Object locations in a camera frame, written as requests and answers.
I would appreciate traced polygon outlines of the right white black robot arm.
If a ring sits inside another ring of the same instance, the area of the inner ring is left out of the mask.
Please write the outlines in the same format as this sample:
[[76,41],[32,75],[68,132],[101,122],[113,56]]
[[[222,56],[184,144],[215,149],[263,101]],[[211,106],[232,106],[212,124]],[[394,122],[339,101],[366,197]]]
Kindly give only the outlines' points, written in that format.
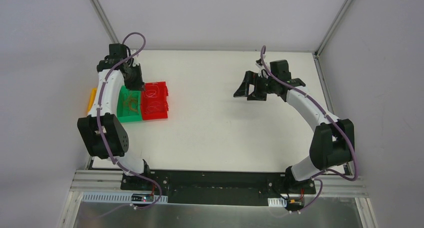
[[308,156],[285,171],[285,190],[296,193],[313,176],[353,161],[355,132],[349,119],[339,119],[314,100],[306,84],[292,78],[287,60],[272,61],[265,68],[259,59],[256,65],[260,71],[246,71],[233,97],[266,101],[268,94],[275,94],[291,105],[313,131]]

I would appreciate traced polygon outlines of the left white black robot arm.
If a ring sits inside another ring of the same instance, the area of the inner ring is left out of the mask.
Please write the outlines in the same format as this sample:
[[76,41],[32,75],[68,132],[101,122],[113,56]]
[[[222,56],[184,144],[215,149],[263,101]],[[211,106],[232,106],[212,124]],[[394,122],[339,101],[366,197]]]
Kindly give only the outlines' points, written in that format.
[[130,154],[130,138],[118,119],[118,105],[122,88],[141,93],[146,84],[135,53],[122,43],[112,43],[108,50],[96,67],[93,103],[87,115],[77,120],[77,128],[91,157],[109,160],[127,175],[135,175],[134,185],[144,191],[152,186],[153,177],[145,172],[145,161]]

